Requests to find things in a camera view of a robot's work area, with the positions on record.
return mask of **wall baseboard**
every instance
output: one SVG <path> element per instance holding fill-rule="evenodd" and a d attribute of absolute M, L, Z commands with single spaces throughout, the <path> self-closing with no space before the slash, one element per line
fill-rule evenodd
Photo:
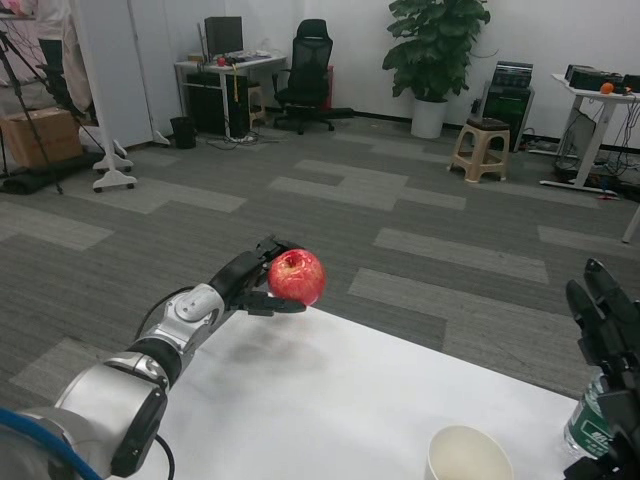
<path fill-rule="evenodd" d="M 283 113 L 283 110 L 281 108 L 277 108 L 277 107 L 267 107 L 267 112 L 271 112 L 271 113 Z M 370 112 L 358 112 L 358 111 L 354 111 L 353 114 L 356 117 L 362 117 L 362 118 L 373 118 L 375 120 L 386 120 L 389 122 L 397 122 L 397 123 L 411 123 L 411 119 L 407 118 L 407 117 L 395 117 L 393 115 L 380 115 L 378 113 L 370 113 Z M 462 125 L 458 125 L 455 123 L 445 123 L 444 128 L 446 128 L 447 130 L 456 130 L 456 131 L 460 131 L 462 130 Z M 542 140 L 543 142 L 549 142 L 549 143 L 560 143 L 560 139 L 556 138 L 556 137 L 547 137 L 544 135 L 530 135 L 525 133 L 522 138 L 527 141 L 530 142 L 532 140 Z M 618 145 L 602 145 L 600 147 L 601 150 L 607 150 L 607 151 L 611 151 L 611 152 L 621 152 L 621 153 L 631 153 L 631 154 L 635 154 L 635 155 L 640 155 L 640 148 L 622 148 Z"/>

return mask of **table surface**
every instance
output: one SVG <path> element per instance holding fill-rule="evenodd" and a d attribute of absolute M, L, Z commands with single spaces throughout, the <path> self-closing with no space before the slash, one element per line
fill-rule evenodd
<path fill-rule="evenodd" d="M 247 68 L 266 66 L 271 63 L 282 62 L 286 59 L 287 57 L 285 55 L 273 55 L 269 58 L 262 58 L 260 60 L 253 60 L 251 62 L 236 63 L 236 70 L 246 70 Z M 198 62 L 177 62 L 176 66 L 180 68 L 197 69 Z M 220 67 L 214 64 L 207 64 L 203 67 L 203 69 L 207 72 L 233 72 L 233 67 Z"/>
<path fill-rule="evenodd" d="M 594 92 L 591 90 L 578 90 L 577 88 L 573 88 L 569 86 L 569 82 L 564 78 L 564 75 L 561 73 L 554 73 L 551 75 L 555 80 L 560 82 L 567 90 L 579 97 L 585 98 L 594 98 L 600 101 L 609 101 L 616 103 L 632 103 L 636 101 L 640 101 L 640 95 L 637 93 L 631 93 L 629 95 L 621 95 L 619 93 L 610 93 L 606 95 L 600 92 Z"/>
<path fill-rule="evenodd" d="M 464 424 L 502 445 L 517 480 L 552 480 L 574 462 L 562 430 L 575 406 L 313 308 L 240 312 L 196 353 L 160 433 L 176 479 L 422 480 L 431 437 Z M 167 468 L 154 444 L 131 478 Z"/>

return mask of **computer monitor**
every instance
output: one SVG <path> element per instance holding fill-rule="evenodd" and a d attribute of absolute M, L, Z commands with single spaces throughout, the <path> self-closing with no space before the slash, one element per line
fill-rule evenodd
<path fill-rule="evenodd" d="M 242 44 L 242 17 L 209 17 L 204 21 L 209 57 L 239 52 Z"/>

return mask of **wire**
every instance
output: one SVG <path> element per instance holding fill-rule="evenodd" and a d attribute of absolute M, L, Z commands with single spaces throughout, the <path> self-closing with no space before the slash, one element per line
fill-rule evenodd
<path fill-rule="evenodd" d="M 84 480 L 102 480 L 87 463 L 60 438 L 30 418 L 0 408 L 0 425 L 4 425 L 42 445 L 73 467 Z"/>
<path fill-rule="evenodd" d="M 176 460 L 175 458 L 173 458 L 171 447 L 160 435 L 156 435 L 156 442 L 160 444 L 160 446 L 164 450 L 164 453 L 167 454 L 167 460 L 169 461 L 169 476 L 167 477 L 167 480 L 173 480 L 173 476 L 176 473 Z"/>
<path fill-rule="evenodd" d="M 195 287 L 182 287 L 179 288 L 178 290 L 176 290 L 175 292 L 171 292 L 168 295 L 165 295 L 164 297 L 162 297 L 160 300 L 158 300 L 153 307 L 151 307 L 147 313 L 145 314 L 144 318 L 142 319 L 142 322 L 140 322 L 140 326 L 138 327 L 138 330 L 136 330 L 136 335 L 134 337 L 134 341 L 140 338 L 140 335 L 142 335 L 142 331 L 144 330 L 144 326 L 147 324 L 147 321 L 149 320 L 149 317 L 151 317 L 151 315 L 153 314 L 153 312 L 155 311 L 156 308 L 158 308 L 160 305 L 162 305 L 163 303 L 165 303 L 166 301 L 168 301 L 169 299 L 173 298 L 175 295 L 182 293 L 182 292 L 186 292 L 187 290 L 193 290 Z"/>

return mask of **green leaf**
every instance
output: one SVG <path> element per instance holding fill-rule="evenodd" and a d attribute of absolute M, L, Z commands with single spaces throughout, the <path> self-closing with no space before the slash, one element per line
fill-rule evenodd
<path fill-rule="evenodd" d="M 467 33 L 466 25 L 447 19 L 440 23 L 440 33 L 445 37 L 461 37 Z"/>

